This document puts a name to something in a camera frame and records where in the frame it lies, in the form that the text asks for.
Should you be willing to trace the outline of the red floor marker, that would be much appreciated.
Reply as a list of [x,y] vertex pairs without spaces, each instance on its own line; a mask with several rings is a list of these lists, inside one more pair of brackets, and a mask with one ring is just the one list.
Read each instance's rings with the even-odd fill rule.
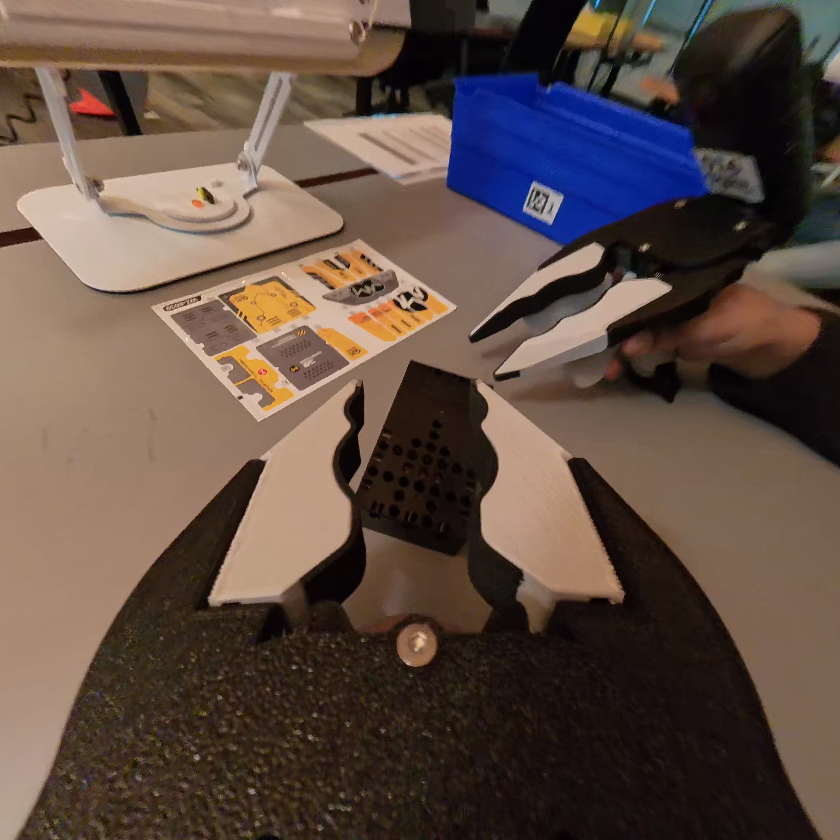
[[70,101],[70,111],[76,115],[98,119],[115,119],[114,111],[102,96],[97,96],[88,89],[79,88]]

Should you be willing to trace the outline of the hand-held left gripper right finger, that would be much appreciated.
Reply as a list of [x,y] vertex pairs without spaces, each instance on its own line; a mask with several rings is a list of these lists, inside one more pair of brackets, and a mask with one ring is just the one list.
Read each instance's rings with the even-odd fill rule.
[[468,574],[494,613],[543,634],[562,602],[621,604],[624,589],[572,470],[572,456],[487,383],[469,388],[476,498]]

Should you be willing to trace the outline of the printed paper sheet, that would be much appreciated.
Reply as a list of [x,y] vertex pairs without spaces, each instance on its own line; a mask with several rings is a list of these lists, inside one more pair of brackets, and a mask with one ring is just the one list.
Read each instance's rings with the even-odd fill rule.
[[453,123],[444,115],[381,114],[304,126],[404,186],[447,177]]

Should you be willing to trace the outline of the yellow and grey sticker sheet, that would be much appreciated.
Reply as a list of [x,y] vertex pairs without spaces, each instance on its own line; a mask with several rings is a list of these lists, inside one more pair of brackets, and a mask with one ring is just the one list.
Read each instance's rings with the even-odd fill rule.
[[456,309],[361,238],[152,307],[257,422]]

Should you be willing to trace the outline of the person's right hand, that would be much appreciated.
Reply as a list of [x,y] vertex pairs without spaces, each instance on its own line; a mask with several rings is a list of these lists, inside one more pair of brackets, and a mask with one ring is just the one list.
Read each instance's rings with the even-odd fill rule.
[[719,364],[753,379],[775,375],[800,359],[823,327],[815,312],[736,283],[724,289],[708,310],[670,327],[636,333],[605,368],[618,380],[629,361],[671,355],[692,363]]

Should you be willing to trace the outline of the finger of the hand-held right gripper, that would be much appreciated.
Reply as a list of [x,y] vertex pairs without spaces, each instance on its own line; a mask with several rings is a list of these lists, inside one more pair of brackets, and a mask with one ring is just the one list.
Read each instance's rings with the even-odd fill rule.
[[603,352],[607,332],[615,323],[671,292],[660,279],[623,280],[606,290],[598,301],[569,314],[551,329],[526,339],[494,371],[503,382],[547,362],[566,364]]
[[469,334],[477,343],[515,322],[551,312],[557,319],[591,305],[612,283],[616,247],[592,243],[531,274]]

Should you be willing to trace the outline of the black perforated battery box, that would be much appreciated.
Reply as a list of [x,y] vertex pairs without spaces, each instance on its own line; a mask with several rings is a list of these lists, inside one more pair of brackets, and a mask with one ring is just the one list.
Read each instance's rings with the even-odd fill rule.
[[356,491],[365,528],[451,557],[466,546],[477,488],[471,385],[407,366]]

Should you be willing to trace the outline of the blue plastic bin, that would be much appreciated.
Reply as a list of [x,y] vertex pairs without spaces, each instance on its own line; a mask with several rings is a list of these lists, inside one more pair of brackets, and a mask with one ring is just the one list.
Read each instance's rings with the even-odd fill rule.
[[688,129],[534,73],[456,80],[447,186],[560,245],[708,193]]

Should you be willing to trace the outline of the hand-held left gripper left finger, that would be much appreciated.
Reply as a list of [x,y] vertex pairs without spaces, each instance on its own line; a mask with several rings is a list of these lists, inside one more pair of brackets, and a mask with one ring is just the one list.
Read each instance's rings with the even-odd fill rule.
[[317,602],[355,591],[366,551],[350,482],[363,425],[364,385],[352,380],[270,449],[210,607],[277,606],[288,624],[308,624]]

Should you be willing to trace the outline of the white book stand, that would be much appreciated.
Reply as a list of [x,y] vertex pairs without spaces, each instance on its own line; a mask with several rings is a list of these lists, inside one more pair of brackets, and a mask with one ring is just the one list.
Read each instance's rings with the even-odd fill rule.
[[[2,66],[35,70],[71,180],[17,209],[85,286],[116,293],[334,235],[342,216],[263,161],[296,75],[375,76],[411,26],[407,1],[2,2]],[[234,162],[103,180],[79,156],[60,69],[269,76]],[[201,211],[199,186],[216,197]]]

